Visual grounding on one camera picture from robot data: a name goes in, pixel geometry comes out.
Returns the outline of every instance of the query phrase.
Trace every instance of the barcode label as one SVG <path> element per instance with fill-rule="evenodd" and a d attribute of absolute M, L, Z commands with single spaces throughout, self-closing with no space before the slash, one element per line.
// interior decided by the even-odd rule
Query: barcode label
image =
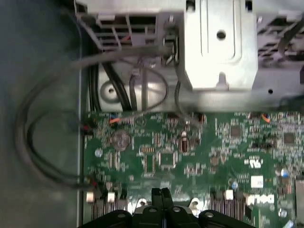
<path fill-rule="evenodd" d="M 251 176 L 251 188 L 261 189 L 264 186 L 263 176 Z"/>

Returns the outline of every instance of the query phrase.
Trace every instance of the dark gray surface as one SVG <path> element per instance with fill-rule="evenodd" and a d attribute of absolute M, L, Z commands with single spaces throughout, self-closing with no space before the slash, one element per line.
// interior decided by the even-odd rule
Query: dark gray surface
<path fill-rule="evenodd" d="M 16 156 L 12 125 L 23 96 L 44 76 L 69 59 L 79 57 L 78 31 L 49 0 L 0 1 L 0 227 L 74 228 L 76 191 L 50 189 L 25 169 Z M 73 42 L 75 48 L 60 60 L 59 50 Z M 44 59 L 39 73 L 34 72 Z M 43 93 L 31 116 L 47 109 L 78 112 L 79 72 Z M 49 117 L 37 128 L 35 145 L 58 167 L 77 171 L 76 133 L 67 133 L 66 122 Z"/>

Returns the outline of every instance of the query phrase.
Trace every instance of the screw hole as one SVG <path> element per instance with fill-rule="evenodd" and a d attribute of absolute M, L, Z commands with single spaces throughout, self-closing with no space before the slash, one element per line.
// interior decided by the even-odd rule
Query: screw hole
<path fill-rule="evenodd" d="M 210 212 L 206 212 L 205 216 L 208 217 L 208 218 L 212 218 L 214 215 Z"/>
<path fill-rule="evenodd" d="M 217 37 L 219 40 L 224 40 L 226 38 L 226 32 L 223 30 L 220 30 L 217 32 Z"/>

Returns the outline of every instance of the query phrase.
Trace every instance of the orange wire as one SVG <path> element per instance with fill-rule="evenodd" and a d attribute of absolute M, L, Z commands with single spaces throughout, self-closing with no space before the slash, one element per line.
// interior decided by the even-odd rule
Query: orange wire
<path fill-rule="evenodd" d="M 267 122 L 267 123 L 270 123 L 270 119 L 268 119 L 266 116 L 264 116 L 263 114 L 262 114 L 262 119 L 265 121 L 265 122 Z"/>
<path fill-rule="evenodd" d="M 120 121 L 120 118 L 112 119 L 112 120 L 110 120 L 110 124 L 116 123 L 118 121 Z"/>

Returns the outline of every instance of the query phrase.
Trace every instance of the motherboard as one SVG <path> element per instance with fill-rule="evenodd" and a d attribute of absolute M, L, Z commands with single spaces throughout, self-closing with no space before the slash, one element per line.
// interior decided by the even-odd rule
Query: motherboard
<path fill-rule="evenodd" d="M 169 188 L 195 216 L 213 209 L 257 228 L 304 224 L 304 116 L 191 116 L 201 127 L 174 113 L 88 113 L 84 174 L 102 187 L 85 195 L 84 221 L 133 213 L 150 203 L 152 188 Z"/>

